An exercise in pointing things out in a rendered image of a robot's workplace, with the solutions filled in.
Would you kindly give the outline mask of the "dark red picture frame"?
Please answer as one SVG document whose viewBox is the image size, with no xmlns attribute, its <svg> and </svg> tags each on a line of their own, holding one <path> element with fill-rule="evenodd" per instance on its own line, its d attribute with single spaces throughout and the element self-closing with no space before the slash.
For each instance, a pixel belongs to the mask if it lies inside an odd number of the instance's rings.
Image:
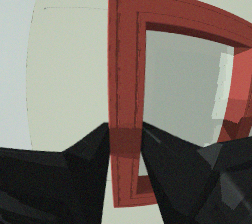
<svg viewBox="0 0 252 224">
<path fill-rule="evenodd" d="M 207 147 L 252 128 L 252 23 L 196 0 L 108 0 L 113 208 L 156 204 L 142 122 Z"/>
</svg>

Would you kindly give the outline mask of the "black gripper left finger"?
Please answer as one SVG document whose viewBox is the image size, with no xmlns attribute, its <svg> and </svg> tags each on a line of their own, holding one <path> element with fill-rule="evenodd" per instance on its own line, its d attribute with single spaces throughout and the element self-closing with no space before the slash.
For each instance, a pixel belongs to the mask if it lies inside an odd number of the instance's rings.
<svg viewBox="0 0 252 224">
<path fill-rule="evenodd" d="M 0 187 L 63 199 L 77 224 L 101 224 L 110 161 L 110 123 L 65 151 L 0 147 Z"/>
</svg>

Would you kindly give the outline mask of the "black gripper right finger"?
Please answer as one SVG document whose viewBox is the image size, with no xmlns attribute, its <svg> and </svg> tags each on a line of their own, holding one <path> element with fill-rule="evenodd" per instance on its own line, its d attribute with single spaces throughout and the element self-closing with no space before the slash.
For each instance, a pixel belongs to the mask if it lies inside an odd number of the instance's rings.
<svg viewBox="0 0 252 224">
<path fill-rule="evenodd" d="M 196 146 L 142 122 L 141 153 L 165 224 L 188 224 L 227 167 L 251 161 L 252 136 Z"/>
</svg>

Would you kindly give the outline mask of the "cream flat board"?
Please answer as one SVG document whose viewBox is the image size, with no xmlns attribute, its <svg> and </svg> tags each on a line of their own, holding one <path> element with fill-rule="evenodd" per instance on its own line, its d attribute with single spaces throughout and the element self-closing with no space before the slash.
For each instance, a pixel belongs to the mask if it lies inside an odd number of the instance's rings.
<svg viewBox="0 0 252 224">
<path fill-rule="evenodd" d="M 252 23 L 252 0 L 196 0 Z M 108 121 L 108 0 L 36 0 L 26 58 L 32 151 L 62 152 Z M 101 224 L 165 224 L 158 204 L 113 208 L 108 161 Z"/>
</svg>

